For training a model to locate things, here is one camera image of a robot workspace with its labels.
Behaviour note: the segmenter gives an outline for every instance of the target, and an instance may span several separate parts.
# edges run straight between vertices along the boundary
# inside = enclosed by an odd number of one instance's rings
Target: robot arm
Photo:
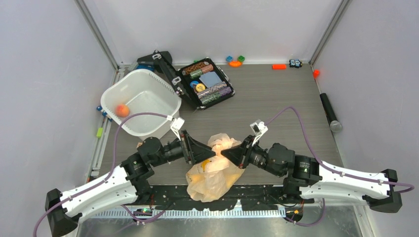
[[[185,158],[189,164],[196,164],[215,156],[211,147],[191,138],[186,130],[179,134],[176,123],[173,124],[177,139],[165,146],[158,138],[145,139],[137,148],[137,153],[115,167],[111,178],[102,185],[72,198],[74,194],[103,181],[109,173],[69,191],[60,192],[58,189],[49,191],[46,195],[45,210],[66,198],[70,199],[47,215],[52,236],[66,235],[89,217],[112,207],[133,202],[145,203],[151,195],[147,179],[154,175],[152,166],[159,166],[179,158]]]
[[[178,138],[165,146],[155,137],[144,140],[137,148],[137,153],[115,167],[112,176],[98,187],[72,198],[74,194],[104,181],[108,174],[69,191],[54,189],[48,192],[46,210],[69,198],[69,201],[47,215],[52,236],[66,235],[89,217],[117,205],[147,202],[152,192],[147,182],[154,175],[152,166],[179,158],[185,158],[189,164],[196,164],[213,157],[215,152],[209,146],[191,138],[186,130],[178,132],[182,124],[180,120],[172,123],[171,128]],[[287,175],[282,197],[285,203],[300,203],[312,198],[337,198],[354,204],[367,204],[372,210],[380,212],[394,213],[401,208],[400,194],[394,192],[392,185],[382,183],[397,182],[396,171],[388,169],[381,173],[364,173],[323,162],[335,171],[377,180],[376,183],[359,181],[333,173],[322,167],[316,159],[296,155],[295,151],[279,143],[274,143],[269,150],[262,149],[258,140],[267,131],[267,127],[258,120],[251,124],[251,128],[255,135],[249,135],[241,145],[221,153],[239,168],[253,164],[277,177]]]
[[[353,204],[368,205],[371,210],[395,213],[402,206],[400,193],[385,181],[397,182],[395,170],[387,169],[380,173],[366,173],[345,169],[322,161],[322,164],[343,174],[373,179],[377,182],[357,180],[340,175],[322,167],[315,158],[296,155],[295,151],[274,143],[268,149],[258,145],[258,139],[267,131],[264,123],[251,124],[255,135],[249,135],[241,145],[221,152],[239,168],[253,164],[277,177],[288,174],[284,179],[283,200],[286,203],[299,203],[303,199],[332,198],[349,201]]]

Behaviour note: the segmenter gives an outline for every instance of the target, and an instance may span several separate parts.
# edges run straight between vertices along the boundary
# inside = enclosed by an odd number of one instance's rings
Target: translucent plastic bag
[[[242,176],[244,169],[239,169],[221,154],[222,150],[241,144],[225,133],[209,138],[208,146],[216,156],[194,165],[187,173],[187,192],[195,201],[210,202],[222,197]]]

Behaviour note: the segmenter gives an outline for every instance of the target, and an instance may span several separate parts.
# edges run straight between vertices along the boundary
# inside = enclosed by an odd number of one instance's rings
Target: metal vent
[[[131,212],[135,211],[138,208],[129,208]],[[160,213],[161,211],[155,210],[153,216]],[[147,219],[152,216],[144,216],[141,218]],[[278,206],[278,210],[263,210],[263,211],[242,211],[241,207],[235,207],[234,209],[227,211],[175,211],[170,210],[166,211],[160,218],[164,219],[186,219],[186,218],[269,218],[269,217],[285,217],[285,208]],[[108,211],[103,211],[96,214],[92,218],[100,219],[123,219],[131,218],[128,212],[123,208],[114,208]]]

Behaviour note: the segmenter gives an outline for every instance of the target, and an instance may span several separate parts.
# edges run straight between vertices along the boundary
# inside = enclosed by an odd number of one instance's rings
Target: wooden work surface
[[[194,111],[186,103],[180,108],[180,116],[185,119],[182,129],[187,129],[196,140],[207,143],[209,137],[227,133],[242,141],[252,134],[250,124],[257,119],[267,121],[286,106],[293,105],[300,112],[308,139],[320,159],[341,165],[325,112],[319,97],[319,90],[311,69],[304,65],[300,69],[287,68],[274,71],[271,65],[243,65],[221,68],[230,78],[236,95],[207,110]],[[112,123],[109,140],[105,148],[100,174],[109,171],[112,164],[114,134],[117,128]],[[296,154],[312,156],[298,119],[292,110],[285,111],[269,126],[259,145],[270,148],[273,143],[281,143]],[[165,144],[175,135],[168,132],[161,140]],[[121,131],[118,139],[117,164],[136,152],[139,138]],[[184,159],[154,168],[155,175],[148,179],[151,185],[187,184],[185,174],[190,165]],[[279,179],[264,170],[249,165],[236,184],[281,184]]]

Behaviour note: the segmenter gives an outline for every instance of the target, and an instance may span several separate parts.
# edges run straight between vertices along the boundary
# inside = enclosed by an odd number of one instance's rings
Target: orange toy piece
[[[287,69],[287,66],[285,64],[274,64],[272,65],[273,70],[284,70]]]
[[[115,109],[115,114],[119,117],[125,118],[129,115],[129,108],[126,105],[118,105]]]
[[[314,79],[316,79],[319,75],[320,75],[320,71],[319,70],[314,70],[314,72],[313,72]]]
[[[228,63],[228,65],[237,68],[237,67],[239,67],[239,66],[242,65],[242,62],[239,62],[239,61],[231,61],[231,62]]]

